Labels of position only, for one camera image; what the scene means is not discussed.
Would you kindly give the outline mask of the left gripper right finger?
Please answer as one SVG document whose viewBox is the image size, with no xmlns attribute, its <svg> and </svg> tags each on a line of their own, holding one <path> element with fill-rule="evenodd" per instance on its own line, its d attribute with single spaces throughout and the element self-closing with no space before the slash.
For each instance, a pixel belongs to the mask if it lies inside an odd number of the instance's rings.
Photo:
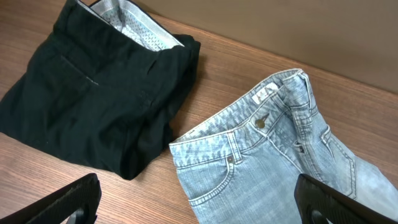
<svg viewBox="0 0 398 224">
<path fill-rule="evenodd" d="M 302 224 L 397 224 L 307 174 L 294 190 Z"/>
</svg>

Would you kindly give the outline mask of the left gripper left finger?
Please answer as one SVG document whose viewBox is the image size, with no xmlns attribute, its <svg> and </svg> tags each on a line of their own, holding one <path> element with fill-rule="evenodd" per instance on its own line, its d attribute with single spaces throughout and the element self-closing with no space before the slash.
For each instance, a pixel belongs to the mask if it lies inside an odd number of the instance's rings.
<svg viewBox="0 0 398 224">
<path fill-rule="evenodd" d="M 95 173 L 90 173 L 29 206 L 1 218 L 1 224 L 58 224 L 63 221 L 74 224 L 94 224 L 100 200 L 100 181 Z"/>
</svg>

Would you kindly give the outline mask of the light blue denim shorts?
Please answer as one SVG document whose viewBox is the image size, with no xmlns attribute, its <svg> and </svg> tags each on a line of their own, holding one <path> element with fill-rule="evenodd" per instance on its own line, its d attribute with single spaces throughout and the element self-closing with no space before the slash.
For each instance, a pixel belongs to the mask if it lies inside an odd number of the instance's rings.
<svg viewBox="0 0 398 224">
<path fill-rule="evenodd" d="M 169 148 L 200 223 L 300 223 L 300 174 L 397 219 L 397 189 L 333 135 L 299 68 L 267 77 Z"/>
</svg>

